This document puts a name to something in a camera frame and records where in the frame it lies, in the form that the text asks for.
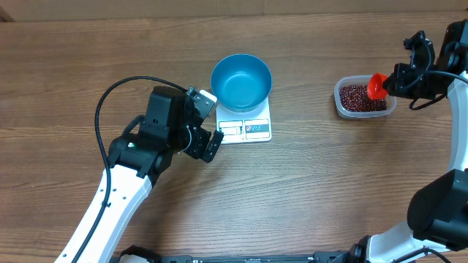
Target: white digital scale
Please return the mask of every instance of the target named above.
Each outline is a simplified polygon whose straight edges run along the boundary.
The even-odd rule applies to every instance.
[[[220,104],[216,109],[216,129],[224,134],[221,144],[269,142],[271,118],[268,98],[246,113],[233,112]]]

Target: clear plastic container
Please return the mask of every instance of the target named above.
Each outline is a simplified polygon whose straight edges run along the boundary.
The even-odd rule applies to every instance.
[[[335,104],[336,104],[336,111],[338,115],[342,118],[347,119],[360,119],[360,118],[373,118],[373,117],[381,117],[392,113],[396,108],[396,97],[389,96],[385,98],[387,100],[387,109],[380,110],[376,112],[351,112],[346,110],[341,103],[341,99],[339,98],[339,90],[348,85],[367,85],[369,80],[371,79],[372,75],[361,75],[361,76],[352,76],[352,77],[343,77],[335,86]]]

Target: tabletop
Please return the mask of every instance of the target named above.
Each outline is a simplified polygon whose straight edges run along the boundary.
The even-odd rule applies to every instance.
[[[51,262],[99,184],[94,111],[110,85],[152,75],[210,89],[216,63],[250,53],[270,67],[273,139],[222,145],[205,164],[185,154],[158,180],[116,249],[163,255],[310,254],[348,250],[406,219],[413,194],[445,174],[447,100],[420,111],[345,121],[333,87],[408,63],[401,40],[426,31],[439,53],[465,12],[0,23],[0,262]],[[106,148],[155,83],[103,105]],[[204,126],[213,131],[214,118]],[[467,252],[448,253],[454,262]],[[438,262],[430,256],[422,262]]]

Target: beans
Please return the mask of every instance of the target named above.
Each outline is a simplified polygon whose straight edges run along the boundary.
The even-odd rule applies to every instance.
[[[385,99],[372,100],[367,96],[367,85],[348,85],[339,90],[341,104],[352,112],[371,112],[387,109]]]

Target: blue bowl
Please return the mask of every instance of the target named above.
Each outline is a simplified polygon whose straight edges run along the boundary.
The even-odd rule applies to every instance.
[[[236,112],[258,107],[273,85],[271,72],[263,61],[248,54],[221,60],[211,74],[211,90],[221,104]]]

